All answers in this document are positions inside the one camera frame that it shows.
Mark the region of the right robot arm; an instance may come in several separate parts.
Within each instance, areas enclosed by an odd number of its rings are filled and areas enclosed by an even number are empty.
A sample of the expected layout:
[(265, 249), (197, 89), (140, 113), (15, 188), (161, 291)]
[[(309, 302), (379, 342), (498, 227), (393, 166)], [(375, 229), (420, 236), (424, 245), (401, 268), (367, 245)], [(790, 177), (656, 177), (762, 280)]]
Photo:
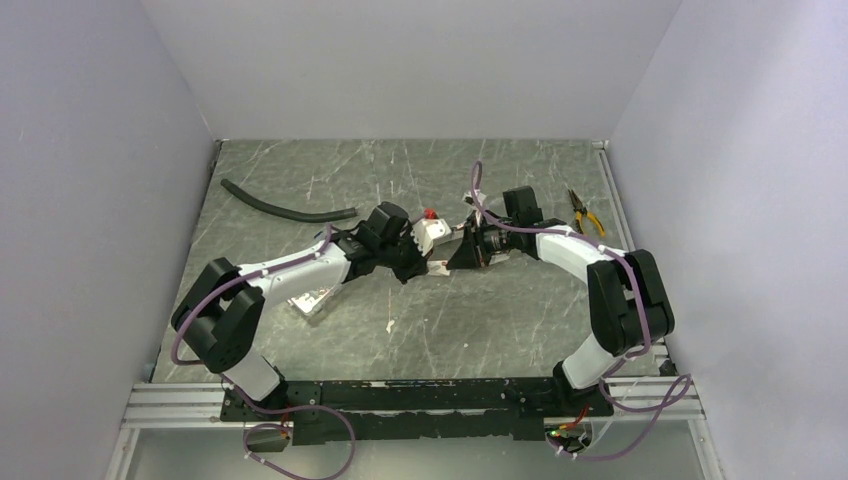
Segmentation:
[(588, 388), (673, 332), (674, 314), (650, 252), (609, 248), (561, 220), (545, 218), (530, 186), (504, 192), (503, 216), (483, 209), (477, 191), (466, 198), (475, 211), (463, 225), (461, 243), (447, 269), (484, 268), (498, 255), (519, 251), (561, 268), (587, 286), (590, 332), (557, 364), (554, 374), (562, 380), (549, 391), (559, 413), (577, 413), (588, 402)]

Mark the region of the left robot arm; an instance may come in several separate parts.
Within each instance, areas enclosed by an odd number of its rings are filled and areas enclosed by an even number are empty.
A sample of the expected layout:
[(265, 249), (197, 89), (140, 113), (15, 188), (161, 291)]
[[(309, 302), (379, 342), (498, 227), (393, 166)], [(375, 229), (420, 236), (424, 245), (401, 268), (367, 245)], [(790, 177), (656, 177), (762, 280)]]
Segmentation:
[(351, 229), (326, 224), (314, 244), (294, 254), (241, 265), (225, 258), (211, 261), (173, 313), (172, 362), (205, 367), (237, 387), (257, 417), (278, 417), (288, 402), (288, 385), (254, 345), (262, 315), (377, 268), (390, 270), (402, 283), (426, 274), (433, 250), (427, 226), (433, 218), (427, 213), (412, 218), (383, 202)]

